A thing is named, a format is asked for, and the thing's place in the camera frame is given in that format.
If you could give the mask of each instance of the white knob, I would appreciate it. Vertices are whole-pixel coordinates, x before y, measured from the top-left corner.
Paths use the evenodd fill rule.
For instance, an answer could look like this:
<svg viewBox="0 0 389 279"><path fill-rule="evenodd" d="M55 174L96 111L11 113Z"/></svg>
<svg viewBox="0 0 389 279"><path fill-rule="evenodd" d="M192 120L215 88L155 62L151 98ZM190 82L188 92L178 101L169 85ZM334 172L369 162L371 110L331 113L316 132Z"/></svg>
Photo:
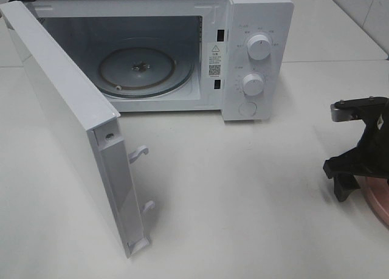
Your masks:
<svg viewBox="0 0 389 279"><path fill-rule="evenodd" d="M242 86L246 95L254 97L263 91L264 79L259 74L249 74L243 78Z"/></svg>
<svg viewBox="0 0 389 279"><path fill-rule="evenodd" d="M272 43L265 34L255 35L247 42L247 52L254 60L265 59L270 54Z"/></svg>

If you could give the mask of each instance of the open microwave door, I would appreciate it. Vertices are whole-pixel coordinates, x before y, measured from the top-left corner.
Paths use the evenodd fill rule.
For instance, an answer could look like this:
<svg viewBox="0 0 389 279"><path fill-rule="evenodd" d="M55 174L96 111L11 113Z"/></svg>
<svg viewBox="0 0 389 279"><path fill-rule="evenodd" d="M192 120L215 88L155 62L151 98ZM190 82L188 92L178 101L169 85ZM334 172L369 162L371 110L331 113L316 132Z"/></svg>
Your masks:
<svg viewBox="0 0 389 279"><path fill-rule="evenodd" d="M148 241L120 114L22 2L1 4L0 11L53 133L129 257ZM139 149L130 160L145 151Z"/></svg>

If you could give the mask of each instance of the turntable plate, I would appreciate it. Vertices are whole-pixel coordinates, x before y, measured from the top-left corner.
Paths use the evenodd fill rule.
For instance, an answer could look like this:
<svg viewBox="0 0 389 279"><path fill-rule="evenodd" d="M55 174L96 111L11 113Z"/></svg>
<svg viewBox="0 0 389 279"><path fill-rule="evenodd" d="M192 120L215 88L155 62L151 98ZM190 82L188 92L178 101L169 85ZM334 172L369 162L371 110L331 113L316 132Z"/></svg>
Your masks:
<svg viewBox="0 0 389 279"><path fill-rule="evenodd" d="M99 44L88 53L86 75L102 92L115 97L153 97L184 84L195 57L190 47L155 38L131 38Z"/></svg>

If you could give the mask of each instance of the white microwave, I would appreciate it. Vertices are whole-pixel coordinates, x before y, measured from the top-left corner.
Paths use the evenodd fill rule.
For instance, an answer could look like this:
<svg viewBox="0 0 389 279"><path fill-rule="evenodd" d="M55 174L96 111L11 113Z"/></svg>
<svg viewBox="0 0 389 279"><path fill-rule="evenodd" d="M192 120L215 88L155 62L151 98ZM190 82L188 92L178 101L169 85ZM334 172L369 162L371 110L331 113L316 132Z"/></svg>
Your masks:
<svg viewBox="0 0 389 279"><path fill-rule="evenodd" d="M221 110L224 120L268 119L293 8L291 0L0 5L54 133L127 256L147 245L129 163L148 151L127 156L118 112Z"/></svg>

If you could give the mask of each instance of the power knob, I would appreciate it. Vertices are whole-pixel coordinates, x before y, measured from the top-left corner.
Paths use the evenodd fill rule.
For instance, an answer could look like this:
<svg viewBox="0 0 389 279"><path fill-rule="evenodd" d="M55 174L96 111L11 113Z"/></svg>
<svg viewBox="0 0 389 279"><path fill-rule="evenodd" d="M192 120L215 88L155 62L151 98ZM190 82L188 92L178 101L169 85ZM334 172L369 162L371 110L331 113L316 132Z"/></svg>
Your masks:
<svg viewBox="0 0 389 279"><path fill-rule="evenodd" d="M251 37L247 42L247 52L254 60L265 59L270 54L272 40L265 34Z"/></svg>
<svg viewBox="0 0 389 279"><path fill-rule="evenodd" d="M246 75L242 80L242 87L245 95L254 97L263 91L264 79L259 74Z"/></svg>

